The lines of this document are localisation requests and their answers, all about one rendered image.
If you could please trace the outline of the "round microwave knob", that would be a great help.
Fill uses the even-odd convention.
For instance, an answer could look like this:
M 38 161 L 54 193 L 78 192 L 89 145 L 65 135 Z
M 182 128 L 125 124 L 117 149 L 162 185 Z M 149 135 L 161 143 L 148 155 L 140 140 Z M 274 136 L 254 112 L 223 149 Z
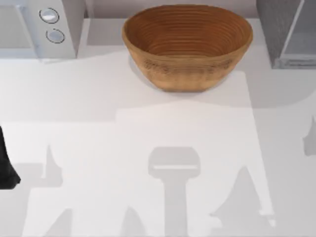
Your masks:
M 65 40 L 64 33 L 59 29 L 47 30 L 45 36 L 51 43 L 54 44 L 60 44 Z
M 59 13 L 54 8 L 41 9 L 39 11 L 39 17 L 47 24 L 55 24 L 60 19 Z

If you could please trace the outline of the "brown woven basket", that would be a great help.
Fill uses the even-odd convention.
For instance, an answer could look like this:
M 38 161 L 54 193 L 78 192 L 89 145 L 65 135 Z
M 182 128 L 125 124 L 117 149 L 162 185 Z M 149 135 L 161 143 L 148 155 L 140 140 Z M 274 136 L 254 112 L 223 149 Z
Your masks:
M 204 4 L 146 8 L 129 17 L 122 40 L 142 75 L 167 92 L 202 92 L 217 86 L 253 41 L 242 16 Z

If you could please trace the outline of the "pale microwave oven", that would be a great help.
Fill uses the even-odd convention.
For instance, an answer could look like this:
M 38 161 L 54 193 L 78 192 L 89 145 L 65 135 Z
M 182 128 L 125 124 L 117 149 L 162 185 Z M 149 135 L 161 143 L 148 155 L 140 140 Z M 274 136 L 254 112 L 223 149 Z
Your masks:
M 40 19 L 46 8 L 57 10 L 57 23 Z M 86 0 L 0 0 L 0 59 L 75 59 L 86 16 Z M 65 40 L 51 43 L 45 36 L 51 29 L 61 30 Z

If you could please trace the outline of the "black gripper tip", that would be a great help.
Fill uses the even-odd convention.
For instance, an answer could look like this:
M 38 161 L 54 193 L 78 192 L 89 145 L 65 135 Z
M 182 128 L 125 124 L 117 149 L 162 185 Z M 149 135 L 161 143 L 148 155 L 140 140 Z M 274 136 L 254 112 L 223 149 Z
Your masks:
M 11 164 L 0 126 L 0 190 L 12 190 L 20 184 L 21 178 Z

